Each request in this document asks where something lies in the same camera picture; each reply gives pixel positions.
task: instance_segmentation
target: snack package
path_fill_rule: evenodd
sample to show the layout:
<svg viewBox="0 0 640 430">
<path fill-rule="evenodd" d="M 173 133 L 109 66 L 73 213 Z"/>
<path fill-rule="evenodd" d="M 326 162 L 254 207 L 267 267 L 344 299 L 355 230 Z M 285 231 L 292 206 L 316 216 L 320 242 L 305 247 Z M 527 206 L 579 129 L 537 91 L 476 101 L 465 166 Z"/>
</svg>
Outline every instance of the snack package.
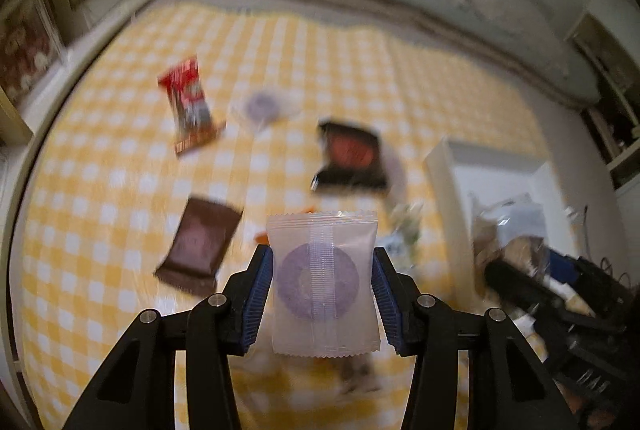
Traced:
<svg viewBox="0 0 640 430">
<path fill-rule="evenodd" d="M 276 89 L 254 91 L 234 107 L 241 124 L 254 133 L 260 133 L 272 123 L 297 112 L 293 103 Z"/>
<path fill-rule="evenodd" d="M 225 123 L 213 123 L 200 86 L 198 60 L 192 57 L 158 79 L 164 87 L 175 119 L 175 153 L 199 147 L 222 132 Z"/>
<path fill-rule="evenodd" d="M 376 213 L 270 216 L 273 350 L 338 358 L 380 349 L 371 293 Z"/>
<path fill-rule="evenodd" d="M 528 194 L 483 207 L 472 197 L 474 219 L 475 284 L 478 295 L 487 295 L 484 268 L 495 259 L 504 258 L 530 277 L 543 280 L 549 266 L 545 245 L 546 224 L 542 205 Z"/>
<path fill-rule="evenodd" d="M 216 273 L 242 213 L 205 199 L 189 197 L 174 243 L 154 275 L 197 296 L 216 292 Z"/>
<path fill-rule="evenodd" d="M 311 190 L 386 190 L 378 137 L 364 129 L 326 121 L 318 125 L 328 164 L 316 173 Z"/>
</svg>

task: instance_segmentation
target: white box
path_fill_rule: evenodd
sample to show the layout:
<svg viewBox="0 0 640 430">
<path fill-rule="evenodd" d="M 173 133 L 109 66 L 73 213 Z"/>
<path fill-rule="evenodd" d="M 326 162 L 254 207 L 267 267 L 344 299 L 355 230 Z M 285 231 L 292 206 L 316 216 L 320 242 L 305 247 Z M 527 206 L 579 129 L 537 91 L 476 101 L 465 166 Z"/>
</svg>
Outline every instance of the white box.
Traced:
<svg viewBox="0 0 640 430">
<path fill-rule="evenodd" d="M 489 307 L 476 295 L 471 239 L 470 193 L 493 205 L 528 193 L 542 204 L 547 244 L 576 255 L 571 223 L 551 165 L 543 160 L 444 137 L 425 159 L 442 217 L 447 258 L 459 309 L 482 313 Z"/>
</svg>

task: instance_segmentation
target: clear plastic bag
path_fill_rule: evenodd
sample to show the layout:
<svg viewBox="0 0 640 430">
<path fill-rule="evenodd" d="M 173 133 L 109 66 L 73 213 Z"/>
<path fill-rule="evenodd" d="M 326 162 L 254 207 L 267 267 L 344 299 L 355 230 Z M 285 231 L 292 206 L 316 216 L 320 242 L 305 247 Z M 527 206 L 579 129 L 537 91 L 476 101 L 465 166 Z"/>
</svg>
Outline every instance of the clear plastic bag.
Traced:
<svg viewBox="0 0 640 430">
<path fill-rule="evenodd" d="M 297 114 L 298 108 L 281 91 L 263 88 L 241 100 L 233 111 L 244 127 L 260 133 L 272 123 Z"/>
<path fill-rule="evenodd" d="M 542 280 L 549 266 L 542 205 L 528 194 L 485 207 L 472 195 L 472 238 L 476 291 L 486 296 L 484 268 L 503 258 L 512 266 Z"/>
<path fill-rule="evenodd" d="M 376 213 L 271 216 L 273 350 L 337 358 L 380 349 L 371 293 Z"/>
</svg>

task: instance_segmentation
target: bed sheet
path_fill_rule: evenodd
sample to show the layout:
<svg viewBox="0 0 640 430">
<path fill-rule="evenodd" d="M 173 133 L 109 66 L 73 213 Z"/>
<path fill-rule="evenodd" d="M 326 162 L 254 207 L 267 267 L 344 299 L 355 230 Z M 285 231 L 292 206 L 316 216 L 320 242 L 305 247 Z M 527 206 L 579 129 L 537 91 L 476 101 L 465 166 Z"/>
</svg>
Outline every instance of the bed sheet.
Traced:
<svg viewBox="0 0 640 430">
<path fill-rule="evenodd" d="M 177 159 L 174 120 L 156 81 L 192 54 L 212 113 L 228 117 L 228 127 L 216 142 Z M 254 136 L 228 112 L 263 86 L 285 90 L 302 112 Z M 447 134 L 548 157 L 516 89 L 459 54 L 375 28 L 287 14 L 233 14 L 194 3 L 149 11 L 116 37 L 69 98 L 33 179 L 22 248 L 22 357 L 47 430 L 62 427 L 139 311 L 170 314 L 198 302 L 152 275 L 190 194 L 244 210 L 220 268 L 221 289 L 246 266 L 269 214 L 310 205 L 372 209 L 379 233 L 388 232 L 381 198 L 309 190 L 322 165 L 316 127 L 327 116 L 370 125 L 400 155 L 410 200 L 425 204 L 414 275 L 422 291 L 444 300 L 452 285 L 425 155 Z M 400 427 L 414 360 L 397 357 L 383 336 L 372 355 L 381 389 L 339 394 L 338 371 L 326 360 L 273 354 L 270 320 L 268 301 L 249 355 L 230 358 L 243 428 Z M 458 428 L 468 396 L 462 365 Z M 179 429 L 188 427 L 184 374 L 179 353 Z"/>
</svg>

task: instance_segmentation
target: floor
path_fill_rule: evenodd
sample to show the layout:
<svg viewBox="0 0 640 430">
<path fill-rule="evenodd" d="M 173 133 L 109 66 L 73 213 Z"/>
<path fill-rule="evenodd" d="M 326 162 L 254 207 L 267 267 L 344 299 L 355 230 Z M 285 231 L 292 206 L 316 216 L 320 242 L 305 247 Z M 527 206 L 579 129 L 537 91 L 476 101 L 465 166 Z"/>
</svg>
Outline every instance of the floor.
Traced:
<svg viewBox="0 0 640 430">
<path fill-rule="evenodd" d="M 180 0 L 155 0 L 149 7 L 162 6 L 175 1 Z M 405 25 L 398 26 L 369 15 L 343 12 L 336 8 L 300 0 L 190 1 L 211 4 L 227 10 L 289 11 L 341 26 L 372 24 L 411 42 L 463 52 L 449 42 Z M 536 115 L 553 156 L 567 206 L 580 213 L 576 234 L 581 254 L 586 254 L 584 232 L 580 226 L 581 214 L 585 205 L 588 205 L 586 231 L 591 259 L 599 263 L 603 257 L 607 257 L 613 265 L 616 277 L 628 271 L 625 230 L 609 172 L 578 112 L 550 100 L 518 76 L 496 67 L 495 64 L 472 58 L 476 63 L 500 73 L 519 89 Z"/>
</svg>

